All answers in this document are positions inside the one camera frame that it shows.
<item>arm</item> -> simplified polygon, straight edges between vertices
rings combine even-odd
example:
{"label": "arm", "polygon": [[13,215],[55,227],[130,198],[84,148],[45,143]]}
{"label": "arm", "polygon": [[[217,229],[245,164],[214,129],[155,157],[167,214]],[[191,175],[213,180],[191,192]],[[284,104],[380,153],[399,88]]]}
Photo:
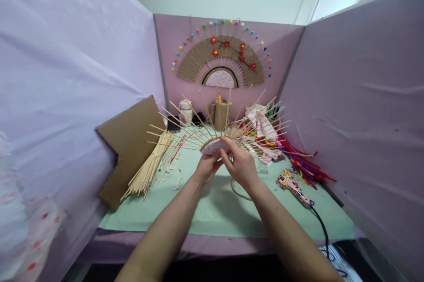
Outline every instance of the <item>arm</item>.
{"label": "arm", "polygon": [[152,223],[115,282],[162,281],[189,230],[201,191],[223,164],[203,155],[193,176]]}
{"label": "arm", "polygon": [[230,138],[222,139],[233,153],[231,162],[221,150],[225,167],[255,203],[278,258],[289,274],[300,281],[343,281],[302,226],[258,177],[253,156]]}

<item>hand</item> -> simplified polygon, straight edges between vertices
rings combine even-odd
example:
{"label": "hand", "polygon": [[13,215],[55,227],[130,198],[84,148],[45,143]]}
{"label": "hand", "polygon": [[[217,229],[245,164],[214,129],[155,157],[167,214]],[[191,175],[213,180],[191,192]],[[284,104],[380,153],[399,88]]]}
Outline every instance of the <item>hand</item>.
{"label": "hand", "polygon": [[199,164],[197,164],[197,168],[193,174],[193,177],[198,179],[203,184],[210,182],[218,169],[223,165],[222,160],[218,161],[220,157],[221,155],[219,151],[213,155],[203,154],[200,158]]}
{"label": "hand", "polygon": [[256,172],[255,158],[250,153],[242,150],[231,138],[222,136],[221,139],[227,143],[233,153],[233,161],[231,162],[227,152],[223,149],[220,150],[225,167],[227,167],[230,175],[249,192],[249,189],[260,181]]}

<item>lavender fabric wall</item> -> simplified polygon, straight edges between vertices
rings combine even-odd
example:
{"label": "lavender fabric wall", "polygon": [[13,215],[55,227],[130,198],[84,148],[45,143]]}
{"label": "lavender fabric wall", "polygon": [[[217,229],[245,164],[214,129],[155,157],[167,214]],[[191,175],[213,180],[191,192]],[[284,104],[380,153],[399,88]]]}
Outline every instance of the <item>lavender fabric wall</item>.
{"label": "lavender fabric wall", "polygon": [[[168,99],[178,106],[179,101],[183,99],[181,96],[183,93],[186,98],[193,102],[193,107],[195,110],[203,111],[203,113],[205,113],[199,90],[202,90],[205,102],[209,104],[216,100],[218,96],[218,88],[200,85],[180,79],[177,77],[176,73],[171,70],[171,68],[173,67],[172,63],[174,62],[175,58],[178,59],[178,62],[181,62],[182,58],[176,57],[176,53],[179,51],[179,46],[183,44],[188,35],[191,33],[196,33],[196,29],[199,28],[202,31],[202,38],[205,38],[206,36],[204,34],[202,25],[204,23],[208,24],[209,21],[222,20],[222,18],[190,18],[175,15],[155,14],[155,19],[159,40],[160,56],[162,59],[162,68],[164,72],[163,77],[166,84]],[[250,35],[246,42],[251,42],[254,40],[256,35],[259,35],[258,41],[264,41],[265,46],[268,48],[267,52],[270,53],[269,58],[272,60],[272,62],[267,63],[267,60],[269,59],[268,57],[265,57],[262,59],[262,61],[266,68],[269,65],[272,66],[271,70],[265,71],[265,76],[268,74],[271,74],[272,76],[266,80],[264,84],[252,87],[250,92],[248,91],[248,88],[238,88],[232,90],[231,101],[236,104],[231,111],[232,117],[237,115],[240,107],[246,107],[247,105],[251,105],[253,102],[255,102],[264,89],[266,89],[266,92],[261,99],[261,103],[266,103],[277,95],[293,50],[299,40],[302,29],[304,28],[303,26],[276,23],[259,23],[247,21],[244,23],[245,27],[249,26],[250,30],[255,31],[254,35]],[[227,20],[223,28],[223,34],[228,33],[227,31],[230,29],[229,27],[230,24]],[[228,99],[228,93],[229,89],[221,89],[221,95],[223,99]],[[170,107],[170,111],[173,114],[177,113],[177,110],[172,106]]]}
{"label": "lavender fabric wall", "polygon": [[424,5],[373,0],[308,25],[281,100],[288,140],[409,279],[424,276]]}
{"label": "lavender fabric wall", "polygon": [[0,0],[0,11],[0,131],[28,192],[67,213],[40,277],[61,281],[106,211],[96,194],[116,155],[96,126],[150,94],[165,104],[153,14],[136,0]]}

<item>white bottle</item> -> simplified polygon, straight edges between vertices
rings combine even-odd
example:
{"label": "white bottle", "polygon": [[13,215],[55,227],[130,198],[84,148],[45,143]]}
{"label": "white bottle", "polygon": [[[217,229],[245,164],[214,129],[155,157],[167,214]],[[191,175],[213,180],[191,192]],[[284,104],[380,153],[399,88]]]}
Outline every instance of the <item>white bottle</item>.
{"label": "white bottle", "polygon": [[184,123],[185,127],[191,126],[191,121],[193,119],[193,110],[191,109],[191,101],[187,100],[189,103],[186,102],[186,100],[180,101],[180,110],[184,114],[180,114],[180,121]]}

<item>pink board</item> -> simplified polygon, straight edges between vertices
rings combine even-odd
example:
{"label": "pink board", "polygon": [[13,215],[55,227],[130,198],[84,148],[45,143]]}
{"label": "pink board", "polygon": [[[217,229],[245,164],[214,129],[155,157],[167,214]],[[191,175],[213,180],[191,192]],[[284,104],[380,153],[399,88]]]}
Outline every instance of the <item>pink board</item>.
{"label": "pink board", "polygon": [[287,139],[408,280],[424,276],[424,5],[371,0],[306,27],[282,93]]}
{"label": "pink board", "polygon": [[[195,18],[195,17],[183,17],[174,15],[155,15],[161,62],[163,68],[163,77],[166,84],[166,90],[168,99],[174,104],[178,105],[182,99],[181,94],[190,99],[193,102],[193,107],[197,111],[202,111],[205,115],[204,105],[200,97],[199,90],[202,90],[206,104],[215,102],[218,97],[218,88],[196,84],[193,82],[186,81],[178,78],[176,73],[171,69],[174,67],[172,63],[176,58],[176,53],[179,51],[179,46],[182,46],[187,36],[191,33],[196,33],[196,29],[202,29],[202,25],[205,23],[208,25],[209,21],[222,20],[221,19],[207,19],[207,18]],[[265,71],[266,81],[264,84],[256,85],[252,87],[249,92],[248,88],[237,88],[231,92],[231,101],[237,106],[231,110],[232,117],[235,117],[241,107],[251,105],[257,100],[259,95],[264,89],[266,92],[261,98],[260,103],[265,104],[274,96],[277,95],[284,74],[287,69],[287,65],[292,57],[293,51],[297,42],[299,41],[302,29],[304,26],[285,25],[276,23],[259,23],[259,22],[248,22],[244,21],[245,26],[249,26],[250,30],[255,32],[255,36],[259,36],[259,41],[264,41],[264,46],[267,47],[267,52],[270,53],[272,59],[272,69]],[[229,89],[222,88],[221,95],[223,99],[228,99]]]}

